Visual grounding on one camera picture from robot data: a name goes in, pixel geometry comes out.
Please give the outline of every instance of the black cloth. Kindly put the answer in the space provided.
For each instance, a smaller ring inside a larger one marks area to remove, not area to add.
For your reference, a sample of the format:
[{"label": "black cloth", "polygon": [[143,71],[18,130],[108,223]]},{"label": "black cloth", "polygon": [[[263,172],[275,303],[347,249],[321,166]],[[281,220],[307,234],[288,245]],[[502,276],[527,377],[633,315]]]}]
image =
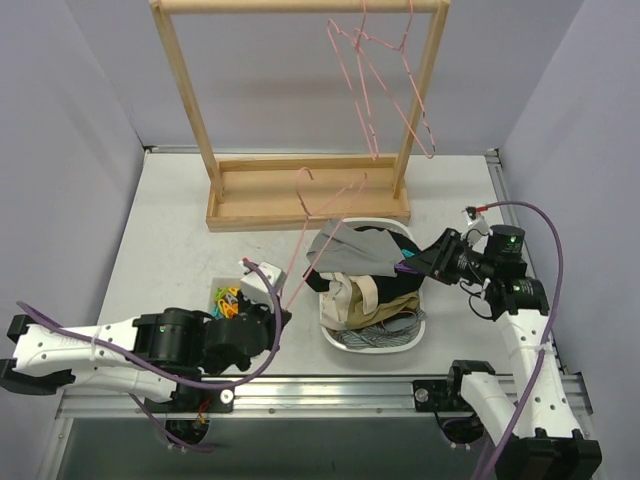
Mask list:
[{"label": "black cloth", "polygon": [[[384,228],[376,227],[358,227],[357,231],[364,231],[374,228],[376,230],[385,230]],[[388,230],[396,245],[401,250],[408,251],[417,255],[420,253],[420,248],[413,243],[409,238],[404,235]],[[395,277],[383,277],[378,275],[372,275],[371,278],[378,287],[378,304],[389,303],[394,299],[406,295],[411,292],[415,292],[420,289],[422,282],[424,281],[423,275],[416,275],[413,273],[397,272]],[[311,274],[307,278],[307,285],[309,285],[314,291],[328,292],[330,280],[325,280],[320,277],[320,274],[315,270],[311,270]]]}]

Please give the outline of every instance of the wooden base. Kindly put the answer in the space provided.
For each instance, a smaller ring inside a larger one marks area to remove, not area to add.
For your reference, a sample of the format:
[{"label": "wooden base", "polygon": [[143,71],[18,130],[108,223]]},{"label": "wooden base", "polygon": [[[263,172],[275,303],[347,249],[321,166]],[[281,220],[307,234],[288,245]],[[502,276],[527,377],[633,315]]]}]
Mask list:
[{"label": "wooden base", "polygon": [[[312,212],[351,182],[344,192],[312,220],[313,226],[329,218],[384,217],[407,223],[411,216],[404,185],[393,198],[395,155],[373,162],[366,155],[262,156],[248,159],[218,158],[224,184],[224,203],[219,203],[213,187],[209,195],[207,225],[215,231],[283,230],[300,228],[305,215],[296,195],[296,173],[301,167],[313,171],[300,181],[301,194]],[[359,182],[367,173],[367,185],[353,206]]]}]

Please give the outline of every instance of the clothes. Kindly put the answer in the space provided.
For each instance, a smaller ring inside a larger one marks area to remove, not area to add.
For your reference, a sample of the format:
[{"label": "clothes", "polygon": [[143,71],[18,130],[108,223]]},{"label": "clothes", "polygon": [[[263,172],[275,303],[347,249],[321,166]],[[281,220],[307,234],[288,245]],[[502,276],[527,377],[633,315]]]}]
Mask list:
[{"label": "clothes", "polygon": [[427,314],[418,309],[415,312],[416,322],[402,330],[395,332],[385,328],[384,323],[376,323],[361,330],[344,330],[330,332],[331,336],[350,350],[364,348],[401,347],[411,342],[420,331],[420,322],[425,321]]},{"label": "clothes", "polygon": [[[368,231],[377,229],[375,227],[356,228],[356,231],[361,230]],[[409,254],[415,255],[421,251],[415,243],[413,243],[404,235],[392,231],[387,232],[389,233],[389,235],[391,235],[391,238],[399,247],[399,249],[401,249],[401,251],[405,251],[405,255],[407,255],[407,252]],[[415,275],[413,273],[397,272],[397,275],[395,277],[372,275],[371,279],[376,284],[378,289],[378,303],[389,303],[399,296],[420,290],[422,282],[424,281],[424,276]],[[314,291],[318,293],[329,291],[330,281],[322,278],[322,276],[315,270],[311,271],[309,277],[307,277],[306,282]]]},{"label": "clothes", "polygon": [[340,305],[336,308],[348,310],[353,292],[351,282],[355,282],[360,287],[362,292],[362,311],[365,314],[373,313],[378,307],[378,287],[372,277],[368,275],[356,277],[342,273],[321,273],[320,278],[329,281],[328,298]]},{"label": "clothes", "polygon": [[[311,243],[307,252],[313,263],[327,242],[338,220],[330,220]],[[395,265],[404,255],[387,230],[354,230],[341,224],[315,265],[319,273],[341,272],[346,275],[395,277]]]},{"label": "clothes", "polygon": [[[369,282],[365,280],[365,292]],[[394,316],[402,310],[415,310],[420,305],[418,292],[411,292],[391,302],[376,304],[373,308],[371,296],[365,296],[358,283],[346,275],[332,274],[330,288],[322,295],[320,323],[332,330],[364,328]]]},{"label": "clothes", "polygon": [[419,306],[420,297],[418,296],[418,292],[412,292],[398,297],[389,303],[381,303],[373,313],[365,314],[362,312],[362,294],[360,289],[354,286],[353,297],[349,304],[349,313],[345,326],[349,330],[368,327],[369,325],[386,320],[402,310],[415,310]]}]

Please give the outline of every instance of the striped cloth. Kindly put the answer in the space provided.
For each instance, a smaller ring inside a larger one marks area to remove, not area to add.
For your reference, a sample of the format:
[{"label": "striped cloth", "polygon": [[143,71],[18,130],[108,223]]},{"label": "striped cloth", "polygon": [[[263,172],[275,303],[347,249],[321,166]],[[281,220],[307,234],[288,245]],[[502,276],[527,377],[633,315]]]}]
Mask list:
[{"label": "striped cloth", "polygon": [[363,348],[401,347],[416,338],[420,331],[420,322],[424,322],[427,314],[418,309],[418,322],[397,332],[385,330],[382,323],[376,323],[361,330],[330,330],[333,338],[350,350]]}]

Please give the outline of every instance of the gray cloth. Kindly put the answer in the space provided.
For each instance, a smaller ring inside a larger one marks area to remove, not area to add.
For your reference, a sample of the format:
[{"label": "gray cloth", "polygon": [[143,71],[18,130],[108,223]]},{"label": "gray cloth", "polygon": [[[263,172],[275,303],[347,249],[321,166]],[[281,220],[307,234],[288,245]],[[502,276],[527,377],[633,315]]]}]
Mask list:
[{"label": "gray cloth", "polygon": [[330,330],[329,333],[350,350],[401,347],[418,336],[420,322],[426,320],[427,314],[418,309],[416,317],[417,322],[413,325],[393,332],[386,329],[384,322],[382,322],[370,325],[362,330],[344,330],[340,332]]},{"label": "gray cloth", "polygon": [[[330,220],[313,240],[307,252],[310,263],[313,263],[337,224],[338,220]],[[358,232],[343,223],[320,256],[314,270],[319,273],[395,277],[395,265],[403,260],[402,251],[386,230]]]}]

